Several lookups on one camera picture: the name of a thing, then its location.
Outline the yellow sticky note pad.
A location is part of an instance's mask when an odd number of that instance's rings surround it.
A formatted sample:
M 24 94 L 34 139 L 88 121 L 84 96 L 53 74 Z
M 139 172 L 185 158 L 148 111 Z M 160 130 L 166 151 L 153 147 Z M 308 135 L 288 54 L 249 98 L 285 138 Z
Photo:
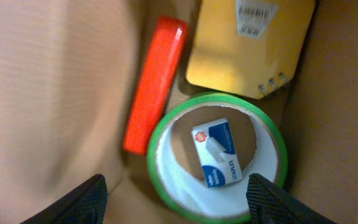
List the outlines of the yellow sticky note pad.
M 315 0 L 205 0 L 186 79 L 261 99 L 295 74 Z

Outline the small blue white card box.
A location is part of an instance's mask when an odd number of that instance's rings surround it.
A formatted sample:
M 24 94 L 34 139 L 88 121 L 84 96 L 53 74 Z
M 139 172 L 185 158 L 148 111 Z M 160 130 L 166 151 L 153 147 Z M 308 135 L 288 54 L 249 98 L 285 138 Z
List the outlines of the small blue white card box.
M 243 179 L 226 118 L 193 127 L 191 136 L 209 188 L 224 187 Z

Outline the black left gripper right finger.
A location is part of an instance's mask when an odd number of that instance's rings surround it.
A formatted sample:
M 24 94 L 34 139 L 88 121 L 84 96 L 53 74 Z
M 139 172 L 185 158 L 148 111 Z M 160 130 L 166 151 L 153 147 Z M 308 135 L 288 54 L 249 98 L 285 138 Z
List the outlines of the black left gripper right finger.
M 246 192 L 250 222 L 256 224 L 335 224 L 261 174 L 249 176 Z

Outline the brown cardboard box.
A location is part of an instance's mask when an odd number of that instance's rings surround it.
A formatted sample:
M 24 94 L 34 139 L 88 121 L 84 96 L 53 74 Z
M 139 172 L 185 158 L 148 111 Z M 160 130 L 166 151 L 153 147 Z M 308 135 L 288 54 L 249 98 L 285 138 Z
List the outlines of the brown cardboard box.
M 21 223 L 95 174 L 105 223 L 187 223 L 122 150 L 157 19 L 194 34 L 200 1 L 0 1 L 0 223 Z M 358 1 L 316 1 L 294 79 L 255 101 L 279 127 L 286 191 L 358 223 Z

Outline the green tape roll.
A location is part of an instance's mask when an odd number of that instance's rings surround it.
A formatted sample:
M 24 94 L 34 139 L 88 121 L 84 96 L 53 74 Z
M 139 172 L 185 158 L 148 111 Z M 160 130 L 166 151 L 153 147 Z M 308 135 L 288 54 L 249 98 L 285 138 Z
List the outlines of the green tape roll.
M 242 171 L 246 177 L 227 187 L 208 188 L 179 165 L 173 153 L 171 136 L 175 122 L 205 106 L 238 110 L 254 125 L 257 147 L 249 165 Z M 233 95 L 206 92 L 178 105 L 160 120 L 149 141 L 147 168 L 159 197 L 180 215 L 202 223 L 243 223 L 251 219 L 246 197 L 248 176 L 259 173 L 283 187 L 288 154 L 278 127 L 260 108 Z

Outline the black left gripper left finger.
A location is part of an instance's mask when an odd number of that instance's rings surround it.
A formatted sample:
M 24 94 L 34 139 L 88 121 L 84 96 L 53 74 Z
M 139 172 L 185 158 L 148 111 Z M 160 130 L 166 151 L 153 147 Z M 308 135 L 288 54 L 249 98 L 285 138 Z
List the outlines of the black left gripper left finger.
M 106 179 L 96 174 L 23 224 L 103 224 L 108 202 Z

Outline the orange highlighter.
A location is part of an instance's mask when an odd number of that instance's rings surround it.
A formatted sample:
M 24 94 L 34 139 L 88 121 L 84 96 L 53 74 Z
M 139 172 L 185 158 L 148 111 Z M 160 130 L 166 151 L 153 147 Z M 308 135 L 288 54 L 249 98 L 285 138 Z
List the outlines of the orange highlighter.
M 188 23 L 162 16 L 150 41 L 127 128 L 123 148 L 145 155 L 151 135 L 160 121 L 188 33 Z

